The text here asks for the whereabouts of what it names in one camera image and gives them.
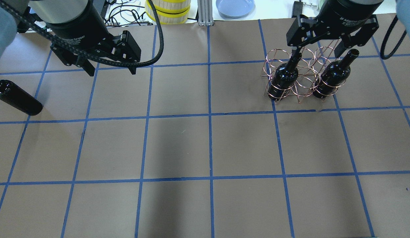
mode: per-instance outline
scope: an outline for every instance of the yellow striped basket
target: yellow striped basket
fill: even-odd
[[[190,0],[152,0],[158,13],[161,24],[181,24],[187,21],[190,10]],[[149,2],[145,3],[148,17],[155,20]]]

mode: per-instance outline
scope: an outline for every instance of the wine bottle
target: wine bottle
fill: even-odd
[[[333,94],[336,87],[344,83],[350,75],[350,64],[358,56],[359,50],[351,49],[342,60],[337,60],[330,63],[321,74],[321,80],[312,94],[321,99]]]
[[[30,116],[39,114],[43,109],[39,101],[9,80],[0,80],[0,100]]]
[[[277,68],[271,79],[271,85],[268,88],[268,96],[270,99],[280,101],[288,95],[290,88],[297,80],[299,72],[296,67],[301,58],[302,53],[297,50],[287,63],[284,63]]]

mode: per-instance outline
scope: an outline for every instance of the grid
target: grid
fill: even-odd
[[[265,39],[264,39],[264,32],[262,30],[262,24],[261,21],[258,21],[259,23],[259,31],[261,34],[262,38],[262,50],[264,51],[264,54],[262,55],[262,58],[265,56],[267,49],[266,49],[266,44],[265,44]],[[155,45],[156,45],[156,33],[157,29],[155,28],[155,33],[154,33],[154,47],[152,50],[152,56],[155,54]],[[410,108],[410,106],[404,106],[402,103],[400,96],[394,86],[394,83],[391,79],[391,76],[389,74],[389,71],[385,65],[385,63],[380,59],[382,62],[383,68],[385,69],[385,73],[389,79],[389,82],[391,84],[391,87],[394,90],[394,93],[397,97],[397,100],[400,104],[400,106],[391,106],[391,107],[353,107],[353,108],[340,108],[338,105],[338,101],[336,96],[334,96],[336,108],[328,108],[328,109],[322,109],[321,111],[333,111],[338,113],[338,117],[341,123],[341,128],[344,133],[344,138],[346,140],[347,144],[347,149],[349,151],[349,156],[350,160],[353,166],[353,172],[343,172],[343,173],[314,173],[314,174],[288,174],[285,171],[285,166],[284,166],[284,161],[283,161],[283,146],[281,143],[281,138],[280,138],[280,130],[279,130],[279,122],[278,122],[278,116],[282,113],[303,113],[303,112],[316,112],[314,109],[309,109],[309,110],[277,110],[276,106],[274,104],[274,101],[272,101],[272,110],[266,110],[266,111],[252,111],[252,112],[230,112],[230,113],[212,113],[211,109],[211,66],[212,65],[218,65],[218,64],[241,64],[241,63],[263,63],[263,60],[249,60],[249,61],[227,61],[227,62],[211,62],[211,41],[210,41],[210,28],[209,26],[207,27],[207,57],[208,61],[205,63],[184,63],[184,64],[166,64],[166,65],[152,65],[148,66],[150,68],[150,80],[149,80],[149,96],[148,96],[148,104],[147,104],[147,113],[146,116],[131,116],[131,117],[109,117],[109,118],[89,118],[90,114],[90,107],[92,104],[92,99],[93,99],[93,92],[95,89],[95,83],[96,83],[96,77],[97,73],[99,70],[110,70],[110,69],[118,69],[118,68],[100,68],[99,64],[97,64],[96,69],[95,69],[95,77],[93,79],[93,86],[90,92],[90,99],[87,107],[87,113],[86,117],[84,119],[72,119],[72,120],[45,120],[45,121],[31,121],[30,116],[27,118],[26,121],[16,121],[16,122],[0,122],[0,125],[2,124],[23,124],[24,125],[24,130],[21,135],[21,139],[18,145],[18,148],[16,150],[16,155],[13,160],[13,164],[7,179],[7,182],[0,182],[0,185],[4,186],[4,191],[2,193],[2,197],[0,200],[0,212],[1,212],[1,206],[4,201],[5,195],[7,193],[7,190],[9,186],[13,185],[42,185],[42,184],[68,184],[71,185],[69,197],[68,197],[68,202],[66,205],[66,212],[65,212],[65,217],[64,217],[64,222],[62,226],[62,231],[61,231],[61,237],[64,237],[65,234],[65,229],[66,229],[66,222],[69,214],[69,209],[71,206],[71,201],[72,201],[72,194],[74,190],[74,185],[75,184],[94,184],[94,183],[125,183],[125,182],[138,182],[139,183],[139,193],[138,193],[138,199],[137,199],[137,216],[136,216],[136,222],[133,225],[133,228],[135,229],[135,237],[138,237],[138,230],[139,230],[139,220],[140,220],[140,210],[141,210],[141,204],[142,204],[142,190],[143,190],[143,183],[144,182],[165,182],[165,181],[188,181],[188,180],[205,180],[209,181],[209,188],[210,188],[210,218],[211,218],[211,237],[215,237],[215,228],[214,228],[214,181],[215,180],[223,180],[223,179],[269,179],[269,178],[280,178],[283,179],[283,185],[284,185],[284,192],[285,192],[285,201],[286,201],[286,206],[287,206],[287,212],[288,212],[288,222],[290,226],[290,233],[292,237],[295,237],[294,233],[294,224],[293,224],[293,217],[292,217],[292,212],[291,212],[291,206],[290,206],[290,198],[289,198],[289,193],[288,193],[288,184],[287,184],[287,178],[310,178],[310,177],[340,177],[340,176],[354,176],[357,185],[359,188],[359,194],[362,200],[362,206],[365,212],[366,220],[368,223],[369,231],[372,237],[375,237],[374,229],[371,224],[371,218],[370,214],[368,212],[366,202],[365,202],[365,196],[362,191],[362,186],[360,184],[359,176],[363,175],[399,175],[399,174],[410,174],[410,170],[401,170],[401,171],[368,171],[368,172],[358,172],[356,168],[356,164],[354,162],[353,158],[353,152],[350,146],[349,138],[347,135],[347,129],[345,127],[343,117],[342,117],[342,112],[344,111],[354,111],[354,110],[385,110],[385,109],[402,109],[406,118],[406,121],[409,125],[410,129],[410,118],[406,112],[406,109]],[[372,41],[376,47],[377,53],[379,54],[378,46],[374,38],[372,38]],[[399,54],[395,55],[395,57],[403,57],[403,56],[410,56],[410,54]],[[37,86],[36,90],[36,95],[35,97],[38,96],[40,87],[42,84],[43,77],[45,74],[51,73],[51,72],[76,72],[76,71],[82,71],[80,69],[71,69],[71,70],[52,70],[52,71],[47,71],[46,68],[48,66],[48,62],[51,58],[51,51],[49,52],[47,62],[45,64],[44,70],[39,72],[16,72],[16,73],[0,73],[0,75],[9,75],[9,74],[35,74],[35,73],[41,73],[41,79],[39,82],[39,85]],[[362,58],[379,58],[379,56],[362,56]],[[153,78],[153,72],[154,68],[159,68],[159,67],[168,67],[168,66],[197,66],[197,65],[207,65],[207,70],[208,70],[208,113],[200,113],[200,114],[182,114],[182,115],[164,115],[164,116],[152,116],[149,114],[150,112],[150,105],[151,105],[151,94],[152,94],[152,78]],[[275,133],[277,136],[277,144],[279,148],[279,156],[280,156],[280,165],[281,165],[281,174],[274,174],[274,175],[239,175],[239,176],[214,176],[213,175],[213,160],[212,160],[212,119],[215,116],[226,116],[226,115],[249,115],[249,114],[273,114],[274,117],[274,123],[275,123]],[[149,119],[158,119],[158,118],[173,118],[173,117],[201,117],[201,116],[207,116],[209,119],[209,176],[205,177],[182,177],[182,178],[144,178],[144,166],[145,166],[145,156],[146,156],[146,147],[147,147],[147,137],[148,137],[148,127],[149,127]],[[146,125],[145,125],[145,133],[144,133],[144,139],[143,139],[143,155],[142,155],[142,163],[141,163],[141,171],[140,171],[140,178],[139,179],[113,179],[113,180],[76,180],[76,174],[78,170],[78,164],[81,156],[81,151],[83,147],[83,142],[84,142],[84,135],[85,131],[87,129],[87,125],[89,122],[92,121],[106,121],[106,120],[125,120],[125,119],[144,119],[146,120]],[[78,155],[77,155],[77,160],[74,168],[74,174],[72,177],[71,181],[33,181],[33,182],[11,182],[11,176],[13,174],[14,167],[17,162],[17,158],[19,156],[19,150],[21,148],[21,144],[23,142],[25,132],[27,130],[27,126],[29,124],[38,124],[38,123],[72,123],[72,122],[84,122],[84,128],[83,128],[83,133],[80,139],[80,145],[78,148]]]

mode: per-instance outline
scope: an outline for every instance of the blue plate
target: blue plate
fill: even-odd
[[[217,9],[222,17],[242,18],[255,6],[253,0],[217,0]]]

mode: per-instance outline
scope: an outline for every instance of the metal post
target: metal post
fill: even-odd
[[[198,0],[199,25],[209,26],[214,25],[212,17],[212,0]]]

